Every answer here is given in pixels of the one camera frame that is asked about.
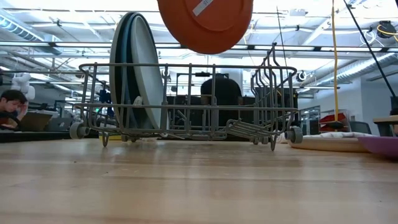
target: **dish rack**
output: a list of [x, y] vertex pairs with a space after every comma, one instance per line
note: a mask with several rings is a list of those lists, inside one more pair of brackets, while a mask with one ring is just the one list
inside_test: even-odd
[[[70, 128], [70, 136], [73, 139], [82, 139], [89, 133], [90, 129], [94, 129], [104, 137], [103, 146], [108, 144], [110, 134], [120, 134], [123, 141], [135, 142], [139, 138], [153, 138], [157, 136], [172, 137], [178, 139], [194, 139], [194, 140], [222, 140], [226, 139], [227, 134], [234, 136], [247, 138], [253, 144], [271, 144], [271, 149], [275, 149], [275, 143], [278, 136], [282, 133], [285, 134], [285, 138], [292, 142], [302, 142], [303, 134], [302, 130], [298, 127], [290, 127], [294, 120], [294, 114], [298, 113], [297, 108], [293, 108], [294, 104], [294, 90], [292, 77], [297, 73], [297, 69], [294, 67], [280, 66], [275, 58], [275, 46], [267, 51], [263, 62], [258, 66], [247, 66], [247, 65], [194, 65], [194, 64], [149, 64], [149, 63], [86, 63], [79, 66], [79, 69], [84, 72], [85, 81], [83, 84], [83, 97], [81, 103], [75, 103], [75, 107], [80, 109], [80, 115], [82, 123], [74, 123]], [[135, 66], [147, 66], [147, 67], [162, 67], [164, 68], [164, 74], [162, 75], [164, 89], [163, 89], [163, 101], [161, 105], [127, 105], [127, 104], [107, 104], [107, 103], [95, 103], [95, 85], [96, 75], [98, 67], [135, 67]], [[88, 67], [93, 68], [93, 72], [90, 73], [86, 70]], [[167, 84], [169, 68], [179, 67], [188, 68], [188, 95], [186, 105], [169, 105], [167, 101]], [[255, 69], [256, 72], [251, 76], [251, 91], [254, 94], [254, 104], [244, 106], [219, 106], [216, 104], [215, 96], [215, 81], [212, 82], [212, 94], [208, 95], [211, 97], [211, 105], [192, 105], [190, 98], [191, 84], [192, 84], [192, 69], [193, 68], [211, 68], [211, 77], [215, 79], [217, 68], [240, 68], [240, 69]], [[88, 77], [91, 77], [92, 81], [89, 84]], [[91, 88], [89, 98], [86, 99], [88, 87]], [[285, 100], [289, 101], [290, 107], [285, 107]], [[127, 109], [127, 113], [120, 115], [119, 125], [115, 127], [107, 127], [97, 125], [96, 118], [98, 112], [94, 111], [99, 108], [113, 107], [114, 110], [124, 111]], [[130, 111], [133, 108], [160, 108], [160, 128], [159, 129], [141, 129], [135, 127], [129, 127], [128, 117]], [[183, 117], [183, 128], [176, 128], [174, 125], [167, 124], [169, 111], [172, 110], [184, 110], [186, 111]], [[201, 126], [192, 126], [190, 122], [190, 111], [191, 110], [202, 110], [203, 121]], [[239, 111], [239, 115], [242, 111], [250, 111], [253, 113], [254, 119], [252, 123], [244, 122], [239, 119], [230, 119], [225, 127], [218, 126], [218, 112], [219, 110], [235, 110]]]

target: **person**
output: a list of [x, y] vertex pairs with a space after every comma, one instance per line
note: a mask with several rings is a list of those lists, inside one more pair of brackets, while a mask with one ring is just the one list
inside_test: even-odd
[[[203, 95], [211, 95], [213, 79], [205, 81], [200, 87], [202, 95], [201, 103], [203, 105], [211, 105], [211, 97]], [[239, 85], [232, 79], [225, 77], [216, 77], [215, 96], [217, 105], [242, 105], [243, 98]], [[238, 119], [238, 111], [219, 110], [218, 125], [226, 126], [229, 119]]]
[[[392, 109], [390, 112], [390, 116], [397, 116], [398, 115], [398, 108]], [[393, 125], [394, 130], [393, 132], [395, 133], [396, 136], [398, 136], [398, 124]]]
[[[27, 111], [27, 99], [19, 90], [6, 90], [0, 96], [0, 111], [8, 112], [22, 120]], [[8, 117], [0, 117], [0, 125], [15, 128], [17, 124]]]

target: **ceiling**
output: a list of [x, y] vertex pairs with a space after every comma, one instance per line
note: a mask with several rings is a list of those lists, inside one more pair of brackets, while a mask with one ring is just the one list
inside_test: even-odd
[[[363, 46], [360, 34], [348, 13], [345, 10], [343, 1], [337, 1], [338, 13], [336, 14], [336, 33], [337, 44], [339, 46]], [[93, 0], [0, 0], [2, 7], [1, 14], [12, 18], [13, 21], [26, 27], [29, 31], [41, 37], [56, 37], [64, 42], [111, 42], [115, 27], [120, 18], [128, 11], [139, 11], [148, 20], [155, 42], [174, 43], [177, 42], [168, 32], [162, 18], [158, 12], [156, 0], [113, 0], [113, 1], [93, 1]], [[361, 28], [368, 30], [371, 26], [375, 28], [379, 21], [388, 20], [398, 26], [398, 8], [395, 1], [385, 0], [361, 0], [356, 1], [353, 13], [356, 16]], [[254, 10], [251, 25], [239, 42], [239, 44], [261, 44], [270, 45], [277, 42], [285, 45], [320, 45], [332, 46], [333, 40], [330, 27], [331, 0], [279, 0], [265, 1], [254, 0]], [[373, 46], [397, 46], [393, 39], [380, 39], [368, 36]], [[4, 29], [0, 29], [1, 40], [23, 41], [21, 37], [12, 34]], [[10, 48], [24, 55], [32, 56], [38, 54], [37, 49], [22, 47]], [[55, 59], [55, 66], [60, 71], [76, 70], [82, 63], [93, 63], [109, 61], [109, 49], [85, 49], [85, 52], [103, 55], [103, 58], [77, 58], [81, 55], [81, 49], [64, 49], [63, 53]], [[249, 52], [247, 50], [227, 51], [221, 55], [197, 55], [195, 52], [186, 49], [161, 49], [161, 63], [227, 63], [231, 58], [238, 58], [243, 65], [259, 65], [262, 62], [264, 52]], [[1, 52], [0, 57], [16, 58], [9, 53]], [[34, 60], [42, 62], [48, 66], [52, 65], [52, 58], [34, 57]], [[368, 53], [339, 54], [340, 64], [353, 62], [356, 59], [370, 58]], [[279, 63], [285, 64], [282, 54], [278, 55]], [[321, 52], [305, 53], [296, 52], [287, 54], [286, 63], [288, 66], [304, 70], [307, 73], [318, 69], [333, 71], [333, 54], [323, 54]], [[28, 67], [35, 68], [30, 62], [18, 59]], [[14, 63], [7, 66], [11, 70], [20, 69], [21, 63]], [[75, 77], [69, 76], [67, 80], [74, 80]], [[108, 81], [108, 76], [100, 76], [101, 80]]]

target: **orange plate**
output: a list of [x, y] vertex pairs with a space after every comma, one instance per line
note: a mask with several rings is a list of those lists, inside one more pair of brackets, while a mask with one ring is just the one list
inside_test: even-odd
[[182, 45], [201, 54], [229, 50], [247, 31], [253, 0], [158, 0], [160, 15]]

